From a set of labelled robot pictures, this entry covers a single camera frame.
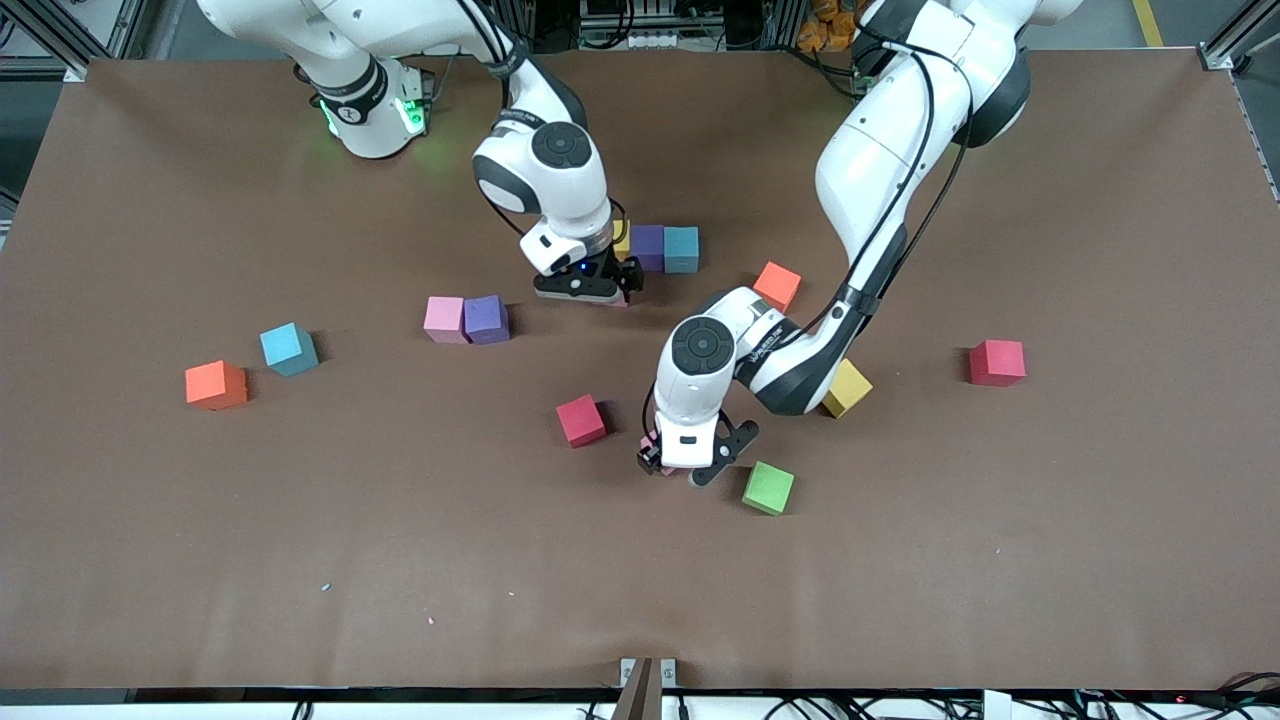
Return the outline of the purple foam cube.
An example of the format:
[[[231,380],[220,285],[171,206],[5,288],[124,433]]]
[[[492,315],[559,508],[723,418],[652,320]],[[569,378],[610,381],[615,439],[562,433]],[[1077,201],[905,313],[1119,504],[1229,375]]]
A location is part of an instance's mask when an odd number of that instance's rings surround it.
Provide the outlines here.
[[[463,301],[463,332],[472,345],[495,345],[509,341],[509,318],[506,305],[495,293]]]
[[[645,273],[666,272],[666,228],[631,224],[628,256],[635,258]]]

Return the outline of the green foam cube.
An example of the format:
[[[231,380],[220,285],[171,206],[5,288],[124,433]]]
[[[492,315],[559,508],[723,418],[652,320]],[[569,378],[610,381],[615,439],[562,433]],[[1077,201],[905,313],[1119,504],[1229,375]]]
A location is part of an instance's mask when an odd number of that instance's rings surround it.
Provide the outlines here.
[[[795,475],[768,462],[756,461],[750,470],[741,501],[758,512],[780,516],[785,512]]]

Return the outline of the red foam cube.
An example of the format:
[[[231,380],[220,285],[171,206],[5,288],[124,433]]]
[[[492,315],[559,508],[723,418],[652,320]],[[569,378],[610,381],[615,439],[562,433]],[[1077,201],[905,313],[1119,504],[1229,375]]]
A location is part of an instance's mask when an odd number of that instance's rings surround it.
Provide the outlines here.
[[[1027,377],[1024,345],[1014,340],[984,340],[968,354],[969,382],[974,386],[1010,387]]]
[[[602,411],[590,395],[556,407],[556,415],[571,448],[581,448],[608,436]]]

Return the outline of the brown table cover sheet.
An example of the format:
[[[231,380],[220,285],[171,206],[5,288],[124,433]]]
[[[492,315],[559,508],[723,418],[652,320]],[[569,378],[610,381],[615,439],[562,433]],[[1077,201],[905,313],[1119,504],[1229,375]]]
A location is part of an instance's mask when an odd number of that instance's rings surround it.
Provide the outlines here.
[[[288,61],[105,61],[69,85],[0,251],[0,688],[1215,688],[1280,671],[1280,206],[1192,50],[1030,55],[851,348],[850,413],[772,416],[707,488],[649,477],[672,327],[774,261],[812,318],[814,190],[849,105],[787,56],[548,60],[611,190],[695,274],[545,302],[474,186],[498,88],[361,161]],[[428,299],[509,341],[439,345]],[[268,368],[297,323],[320,364]],[[984,340],[1016,386],[969,382]],[[186,369],[250,400],[186,402]],[[556,407],[596,401],[571,448]],[[742,501],[791,471],[785,512]],[[321,585],[330,583],[328,592]],[[435,625],[428,624],[435,619]]]

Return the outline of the orange foam cube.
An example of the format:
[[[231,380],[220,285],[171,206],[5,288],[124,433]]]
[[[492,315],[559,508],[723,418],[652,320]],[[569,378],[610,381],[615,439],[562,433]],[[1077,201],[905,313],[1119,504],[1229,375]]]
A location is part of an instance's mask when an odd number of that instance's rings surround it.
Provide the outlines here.
[[[219,411],[250,400],[248,379],[243,368],[219,360],[186,369],[186,402],[209,411]]]
[[[795,300],[803,278],[790,269],[768,261],[751,288],[772,307],[786,314]]]

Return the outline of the white power strip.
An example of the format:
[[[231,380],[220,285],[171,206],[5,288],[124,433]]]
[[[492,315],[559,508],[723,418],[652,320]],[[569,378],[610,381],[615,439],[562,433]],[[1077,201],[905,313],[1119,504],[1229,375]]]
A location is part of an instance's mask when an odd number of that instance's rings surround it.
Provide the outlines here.
[[[667,50],[699,47],[708,37],[689,27],[640,28],[622,35],[616,27],[582,29],[577,45],[604,50]]]

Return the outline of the orange packaged items pile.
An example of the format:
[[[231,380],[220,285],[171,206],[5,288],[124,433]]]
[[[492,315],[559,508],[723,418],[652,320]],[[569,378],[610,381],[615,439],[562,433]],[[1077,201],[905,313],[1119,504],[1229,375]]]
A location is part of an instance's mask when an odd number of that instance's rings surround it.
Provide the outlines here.
[[[801,53],[838,53],[850,49],[856,20],[870,0],[806,0],[795,46]]]

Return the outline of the grey metal table bracket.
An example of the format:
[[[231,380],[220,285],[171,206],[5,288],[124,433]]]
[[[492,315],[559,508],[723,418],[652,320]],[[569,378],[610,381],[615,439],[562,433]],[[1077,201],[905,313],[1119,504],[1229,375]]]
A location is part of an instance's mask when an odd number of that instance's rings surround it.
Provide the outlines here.
[[[662,720],[664,691],[677,689],[675,659],[623,659],[622,691],[611,720]]]

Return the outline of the aluminium frame profile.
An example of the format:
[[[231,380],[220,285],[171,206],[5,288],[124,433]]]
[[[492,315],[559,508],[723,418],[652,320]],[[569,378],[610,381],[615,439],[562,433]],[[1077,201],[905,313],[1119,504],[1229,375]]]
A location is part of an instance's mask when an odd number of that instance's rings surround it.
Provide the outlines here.
[[[1244,0],[1197,53],[1203,69],[1240,76],[1272,46],[1280,46],[1280,0]]]
[[[145,55],[165,0],[0,0],[0,81],[81,82],[90,63]]]

